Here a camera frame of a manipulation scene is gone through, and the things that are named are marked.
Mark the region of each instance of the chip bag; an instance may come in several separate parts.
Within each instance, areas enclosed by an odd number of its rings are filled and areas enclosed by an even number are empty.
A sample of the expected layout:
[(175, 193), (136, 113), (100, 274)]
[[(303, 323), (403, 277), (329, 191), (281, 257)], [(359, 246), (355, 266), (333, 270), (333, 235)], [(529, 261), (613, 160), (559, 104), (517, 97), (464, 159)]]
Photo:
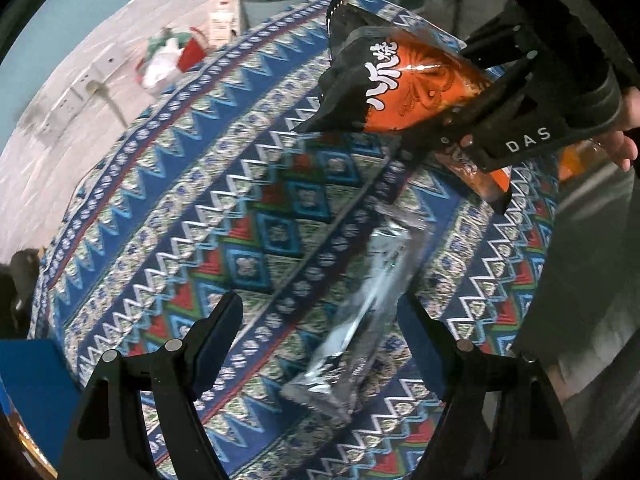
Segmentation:
[[(318, 81), (320, 108), (297, 133), (428, 136), (437, 115), (465, 105), (491, 84), (453, 52), (341, 0), (329, 6), (327, 27), (331, 64)], [(442, 148), (439, 136), (431, 146)], [(482, 173), (455, 144), (436, 158), (496, 212), (505, 212), (508, 170)]]

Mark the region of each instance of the transparent plastic wrapper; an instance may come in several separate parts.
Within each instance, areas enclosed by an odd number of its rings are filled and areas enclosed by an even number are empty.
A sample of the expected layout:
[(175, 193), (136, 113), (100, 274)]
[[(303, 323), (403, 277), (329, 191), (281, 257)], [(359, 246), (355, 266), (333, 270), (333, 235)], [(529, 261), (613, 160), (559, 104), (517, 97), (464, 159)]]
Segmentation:
[(379, 205), (383, 220), (367, 244), (362, 279), (335, 314), (305, 372), (285, 384), (287, 399), (348, 421), (398, 299), (420, 267), (432, 227), (418, 214)]
[[(410, 32), (334, 0), (327, 10), (331, 65), (318, 81), (319, 110), (295, 131), (372, 132), (403, 139), (426, 139), (430, 124), (448, 108), (463, 107), (488, 88), (490, 77), (452, 50), (430, 41), (425, 31)], [(482, 173), (453, 143), (436, 158), (494, 210), (511, 201), (510, 168)]]

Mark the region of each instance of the blue bucket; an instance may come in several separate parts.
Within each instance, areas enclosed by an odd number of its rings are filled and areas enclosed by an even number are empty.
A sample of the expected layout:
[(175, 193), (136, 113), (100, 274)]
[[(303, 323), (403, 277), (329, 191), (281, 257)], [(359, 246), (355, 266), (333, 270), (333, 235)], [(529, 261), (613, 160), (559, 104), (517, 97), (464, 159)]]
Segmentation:
[(260, 25), (288, 7), (302, 4), (305, 0), (240, 0), (242, 31)]

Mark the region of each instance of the patterned tablecloth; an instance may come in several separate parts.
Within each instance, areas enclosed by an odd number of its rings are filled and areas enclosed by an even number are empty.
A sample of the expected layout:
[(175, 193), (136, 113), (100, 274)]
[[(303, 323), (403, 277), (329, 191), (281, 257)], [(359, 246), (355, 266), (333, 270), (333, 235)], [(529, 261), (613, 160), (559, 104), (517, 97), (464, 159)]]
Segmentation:
[[(434, 222), (418, 295), (487, 352), (508, 351), (551, 232), (553, 162), (514, 168), (513, 202), (496, 216), (436, 164), (385, 160), (376, 135), (292, 132), (318, 109), (329, 1), (252, 31), (140, 115), (78, 187), (36, 290), (31, 336), (58, 341), (83, 384), (105, 350), (153, 351), (236, 290), (244, 326), (196, 408), (237, 478), (398, 478), (433, 432), (440, 403), (397, 327), (349, 424), (278, 394), (345, 298), (375, 198)], [(351, 1), (401, 26), (428, 26), (381, 0)], [(152, 397), (143, 403), (152, 452), (172, 478)]]

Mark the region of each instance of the human hand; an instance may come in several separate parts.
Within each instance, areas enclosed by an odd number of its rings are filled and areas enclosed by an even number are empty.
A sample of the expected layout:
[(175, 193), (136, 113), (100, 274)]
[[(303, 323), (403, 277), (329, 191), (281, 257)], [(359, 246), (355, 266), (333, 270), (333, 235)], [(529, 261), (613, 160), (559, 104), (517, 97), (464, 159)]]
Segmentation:
[(640, 128), (640, 90), (631, 88), (624, 93), (625, 111), (620, 129), (608, 134), (593, 137), (593, 141), (609, 155), (622, 171), (629, 171), (631, 161), (638, 158), (638, 147), (625, 132)]

